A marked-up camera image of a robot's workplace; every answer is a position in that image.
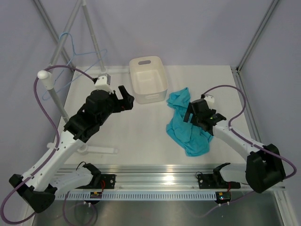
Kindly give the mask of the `turquoise t shirt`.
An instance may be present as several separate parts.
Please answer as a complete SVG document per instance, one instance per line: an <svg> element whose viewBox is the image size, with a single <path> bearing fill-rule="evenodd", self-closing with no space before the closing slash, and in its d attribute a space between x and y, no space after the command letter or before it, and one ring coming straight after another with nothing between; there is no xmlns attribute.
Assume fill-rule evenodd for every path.
<svg viewBox="0 0 301 226"><path fill-rule="evenodd" d="M208 153L213 136L202 128L183 121L190 103L189 88L170 93L166 102L174 111L171 121L166 125L166 133L170 138L184 149L188 157Z"/></svg>

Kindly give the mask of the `light blue wire hanger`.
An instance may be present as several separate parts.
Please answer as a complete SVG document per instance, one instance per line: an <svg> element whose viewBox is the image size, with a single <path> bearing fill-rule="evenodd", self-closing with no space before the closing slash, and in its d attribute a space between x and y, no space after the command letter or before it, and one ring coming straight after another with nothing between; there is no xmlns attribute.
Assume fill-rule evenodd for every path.
<svg viewBox="0 0 301 226"><path fill-rule="evenodd" d="M67 61L66 65L67 66L71 66L71 63L73 61L73 59L75 57L78 57L78 56L85 56L85 55L90 55L90 54L102 54L104 53L104 55L101 55L100 59L96 60L92 65L90 65L84 72L87 72L89 69L91 69L93 66L95 66L97 63L100 63L101 60L103 60L104 57L106 57L107 53L108 53L108 50L106 48L104 49L101 49L101 50L97 50L97 51L92 51L92 52L85 52L85 53L76 53L76 50L75 50L75 44L74 44L74 40L73 40L73 36L69 33L69 32L63 32L60 34L59 36L59 40L62 40L63 37L68 37L70 36L70 39L71 39L71 46L72 46L72 56L71 58ZM62 71L59 73L59 75L55 78L55 81L54 81L54 85L56 84L57 80L61 77L61 75L63 74L64 72L64 69L62 69ZM69 88L70 85L80 77L81 75L78 75L75 79L72 79L70 82L66 83L63 87L61 87L56 93L59 93L61 92L62 90L66 89L66 88ZM43 101L47 101L50 99L50 93L49 91L45 91L45 93L42 95L42 100Z"/></svg>

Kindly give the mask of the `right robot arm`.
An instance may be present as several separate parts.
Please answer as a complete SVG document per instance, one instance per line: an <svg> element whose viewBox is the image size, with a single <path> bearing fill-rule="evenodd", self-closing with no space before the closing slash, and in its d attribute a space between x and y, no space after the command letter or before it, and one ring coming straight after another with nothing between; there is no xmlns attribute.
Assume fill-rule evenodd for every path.
<svg viewBox="0 0 301 226"><path fill-rule="evenodd" d="M200 174L201 187L239 188L241 184L247 184L255 192L262 193L286 177L276 146L246 138L230 126L223 115L209 108L205 99L188 104L184 122L190 122L222 140L245 160L244 164L226 162L215 167L210 174Z"/></svg>

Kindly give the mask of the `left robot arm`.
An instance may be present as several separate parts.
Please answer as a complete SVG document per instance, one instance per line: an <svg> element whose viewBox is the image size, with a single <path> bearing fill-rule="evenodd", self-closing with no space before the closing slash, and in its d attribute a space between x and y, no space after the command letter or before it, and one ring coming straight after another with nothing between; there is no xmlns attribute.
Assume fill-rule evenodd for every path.
<svg viewBox="0 0 301 226"><path fill-rule="evenodd" d="M132 110L134 97L119 86L122 99L115 92L97 89L86 98L83 106L65 124L54 147L22 175L14 174L9 183L36 213L49 208L55 198L76 188L100 189L104 183L101 171L91 163L58 179L55 173L96 134L113 113Z"/></svg>

